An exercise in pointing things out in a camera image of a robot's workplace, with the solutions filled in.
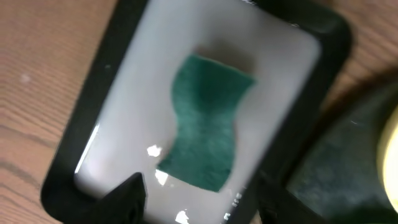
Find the black tray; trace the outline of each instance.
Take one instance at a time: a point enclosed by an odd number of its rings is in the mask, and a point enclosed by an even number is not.
[[[118,1],[58,145],[42,187],[41,201],[45,211],[61,222],[72,221],[97,202],[76,188],[74,171],[148,1],[150,0]],[[314,2],[257,0],[251,3],[314,36],[320,43],[321,55],[278,130],[262,165],[243,193],[239,205],[233,210],[228,224],[250,222],[258,207],[257,182],[260,178],[266,177],[279,185],[287,176],[299,155],[299,146],[315,122],[328,88],[350,52],[352,42],[346,21]]]

